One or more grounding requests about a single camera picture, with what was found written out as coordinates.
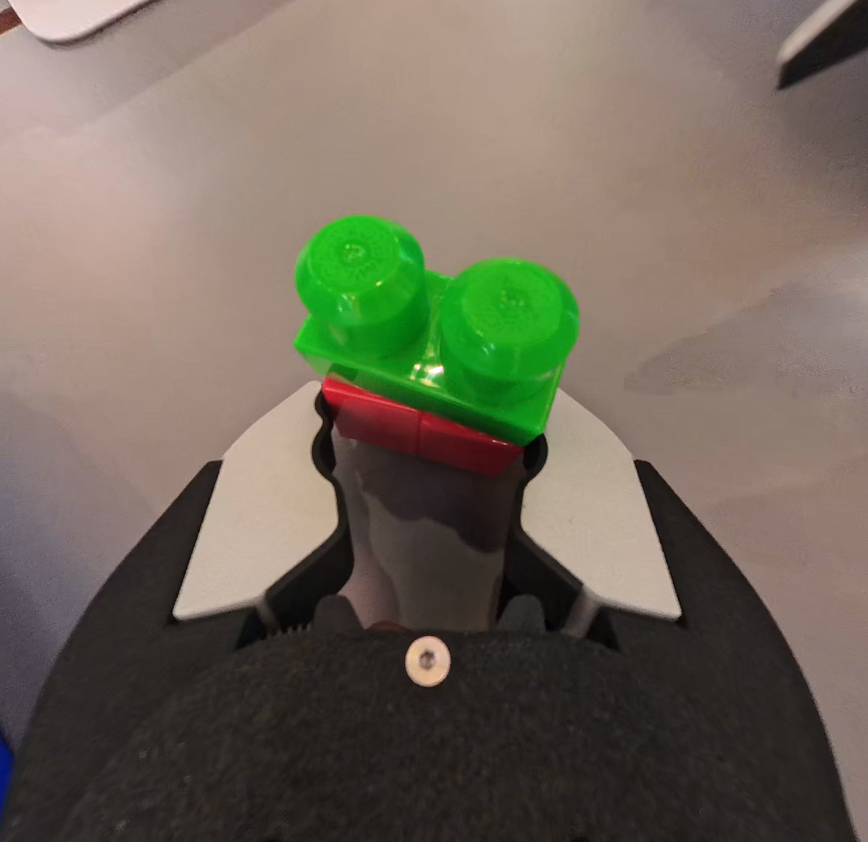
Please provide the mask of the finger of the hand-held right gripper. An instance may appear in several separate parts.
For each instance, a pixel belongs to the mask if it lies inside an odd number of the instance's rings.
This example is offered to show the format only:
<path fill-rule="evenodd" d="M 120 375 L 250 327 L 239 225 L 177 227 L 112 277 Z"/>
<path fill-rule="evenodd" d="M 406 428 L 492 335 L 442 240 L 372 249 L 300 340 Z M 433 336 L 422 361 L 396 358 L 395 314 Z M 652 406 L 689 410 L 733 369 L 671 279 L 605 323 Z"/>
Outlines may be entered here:
<path fill-rule="evenodd" d="M 867 0 L 825 0 L 778 52 L 778 87 L 792 86 L 867 49 Z"/>

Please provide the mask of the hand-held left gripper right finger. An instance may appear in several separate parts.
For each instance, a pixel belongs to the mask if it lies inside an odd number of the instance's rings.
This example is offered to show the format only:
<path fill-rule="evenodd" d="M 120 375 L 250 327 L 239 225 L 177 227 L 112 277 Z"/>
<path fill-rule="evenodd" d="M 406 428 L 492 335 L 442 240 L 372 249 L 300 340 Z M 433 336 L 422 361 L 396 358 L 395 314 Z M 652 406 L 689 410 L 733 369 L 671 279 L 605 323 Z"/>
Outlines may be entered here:
<path fill-rule="evenodd" d="M 634 457 L 606 424 L 556 395 L 524 468 L 509 517 L 509 596 L 536 597 L 547 626 L 590 626 L 603 610 L 680 619 Z"/>

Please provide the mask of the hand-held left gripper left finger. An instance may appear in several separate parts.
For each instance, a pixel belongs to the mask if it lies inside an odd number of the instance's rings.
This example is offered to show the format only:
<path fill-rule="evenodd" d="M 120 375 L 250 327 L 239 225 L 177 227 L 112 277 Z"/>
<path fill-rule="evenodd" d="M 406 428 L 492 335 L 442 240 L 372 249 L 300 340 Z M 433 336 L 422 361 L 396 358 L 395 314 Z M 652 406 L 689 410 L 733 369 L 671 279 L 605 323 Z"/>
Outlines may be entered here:
<path fill-rule="evenodd" d="M 254 610 L 266 623 L 311 623 L 353 574 L 332 417 L 311 381 L 248 428 L 219 467 L 173 616 Z"/>

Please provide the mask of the green double toy block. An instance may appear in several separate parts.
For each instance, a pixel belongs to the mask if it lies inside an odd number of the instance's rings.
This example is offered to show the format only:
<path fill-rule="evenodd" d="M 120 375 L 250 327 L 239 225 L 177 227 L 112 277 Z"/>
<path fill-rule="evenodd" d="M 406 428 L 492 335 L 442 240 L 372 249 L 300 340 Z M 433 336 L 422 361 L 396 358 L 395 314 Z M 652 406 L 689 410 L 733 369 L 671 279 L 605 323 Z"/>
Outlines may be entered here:
<path fill-rule="evenodd" d="M 445 275 L 405 227 L 353 215 L 307 240 L 294 278 L 294 347 L 320 376 L 512 445 L 544 433 L 580 332 L 552 270 L 493 258 Z"/>

